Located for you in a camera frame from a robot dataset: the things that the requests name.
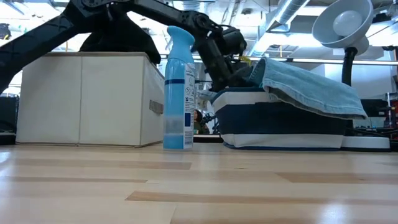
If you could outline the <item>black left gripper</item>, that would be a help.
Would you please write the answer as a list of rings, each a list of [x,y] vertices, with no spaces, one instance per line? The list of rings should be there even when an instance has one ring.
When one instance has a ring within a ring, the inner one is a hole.
[[[221,27],[213,31],[206,31],[195,35],[194,51],[198,52],[205,71],[210,75],[211,91],[219,92],[225,87],[253,87],[249,80],[252,66],[234,68],[235,55],[242,56],[246,50],[247,42],[241,31],[228,26],[226,30]]]

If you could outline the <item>light blue jeans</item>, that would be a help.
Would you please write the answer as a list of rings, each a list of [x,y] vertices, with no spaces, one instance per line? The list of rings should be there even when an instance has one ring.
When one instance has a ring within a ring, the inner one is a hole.
[[[247,81],[264,89],[273,100],[301,110],[339,119],[367,119],[356,90],[308,70],[264,57]]]

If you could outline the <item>black garment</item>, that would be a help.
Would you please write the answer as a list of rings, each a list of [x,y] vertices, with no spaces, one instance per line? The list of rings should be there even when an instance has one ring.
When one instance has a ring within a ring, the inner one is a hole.
[[[109,22],[85,39],[80,52],[144,52],[152,63],[160,63],[161,56],[151,36],[130,20],[121,6],[112,5],[108,15]]]

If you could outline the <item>navy fabric basket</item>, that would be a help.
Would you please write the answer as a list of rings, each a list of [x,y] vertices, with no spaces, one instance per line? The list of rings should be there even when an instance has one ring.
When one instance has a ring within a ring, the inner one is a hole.
[[[211,105],[231,149],[337,151],[346,121],[273,100],[262,88],[226,88]]]

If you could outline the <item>person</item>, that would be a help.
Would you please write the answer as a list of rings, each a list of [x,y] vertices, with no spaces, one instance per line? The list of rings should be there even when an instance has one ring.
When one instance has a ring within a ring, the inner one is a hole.
[[[209,134],[210,130],[206,124],[202,124],[203,115],[199,110],[194,110],[194,131],[195,134]]]

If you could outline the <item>blue spray bottle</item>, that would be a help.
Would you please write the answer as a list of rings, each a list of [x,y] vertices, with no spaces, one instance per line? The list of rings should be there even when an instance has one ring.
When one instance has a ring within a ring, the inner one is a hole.
[[[196,68],[190,48],[195,39],[177,26],[167,32],[173,45],[165,68],[163,148],[187,151],[194,135]]]

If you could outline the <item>white desk lamp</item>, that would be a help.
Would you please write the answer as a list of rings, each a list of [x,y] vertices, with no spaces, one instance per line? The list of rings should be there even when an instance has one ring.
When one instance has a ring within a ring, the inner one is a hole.
[[[373,20],[371,0],[337,0],[328,6],[313,24],[313,37],[323,46],[343,49],[345,56],[341,82],[351,86],[352,66],[355,56],[363,54],[369,47],[366,33]],[[360,136],[348,121],[341,145],[344,151],[389,152],[390,141],[373,133]]]

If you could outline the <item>silver ventilation duct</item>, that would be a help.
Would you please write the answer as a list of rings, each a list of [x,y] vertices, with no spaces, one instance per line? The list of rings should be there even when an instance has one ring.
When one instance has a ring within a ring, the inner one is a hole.
[[[274,40],[271,30],[289,25],[298,11],[309,2],[310,0],[279,0],[277,8],[266,14],[264,21],[257,27],[257,39],[248,52],[248,56],[262,56]]]

